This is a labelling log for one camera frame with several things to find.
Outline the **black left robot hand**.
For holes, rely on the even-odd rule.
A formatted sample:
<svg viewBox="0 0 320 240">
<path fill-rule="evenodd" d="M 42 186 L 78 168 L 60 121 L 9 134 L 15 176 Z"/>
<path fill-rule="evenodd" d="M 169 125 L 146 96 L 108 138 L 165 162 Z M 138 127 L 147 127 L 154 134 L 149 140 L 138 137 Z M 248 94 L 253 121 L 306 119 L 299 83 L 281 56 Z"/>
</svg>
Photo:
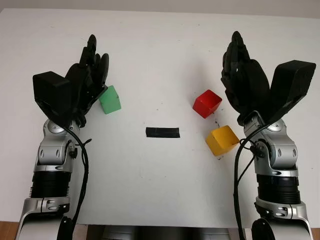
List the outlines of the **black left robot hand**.
<svg viewBox="0 0 320 240">
<path fill-rule="evenodd" d="M 96 53 L 97 39 L 90 35 L 78 63 L 73 64 L 65 78 L 71 83 L 72 119 L 83 128 L 86 114 L 96 100 L 108 89 L 106 79 L 109 71 L 109 55 Z"/>
</svg>

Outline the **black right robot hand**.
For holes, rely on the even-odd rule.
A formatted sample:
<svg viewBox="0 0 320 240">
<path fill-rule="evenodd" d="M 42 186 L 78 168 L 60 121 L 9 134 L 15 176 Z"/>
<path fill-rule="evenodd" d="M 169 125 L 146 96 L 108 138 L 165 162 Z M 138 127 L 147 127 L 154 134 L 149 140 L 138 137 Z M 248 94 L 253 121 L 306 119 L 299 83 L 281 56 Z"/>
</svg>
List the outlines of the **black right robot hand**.
<svg viewBox="0 0 320 240">
<path fill-rule="evenodd" d="M 232 34 L 222 58 L 221 82 L 225 94 L 239 116 L 237 122 L 244 126 L 249 115 L 262 108 L 269 99 L 270 85 L 261 65 L 249 55 L 238 31 Z"/>
</svg>

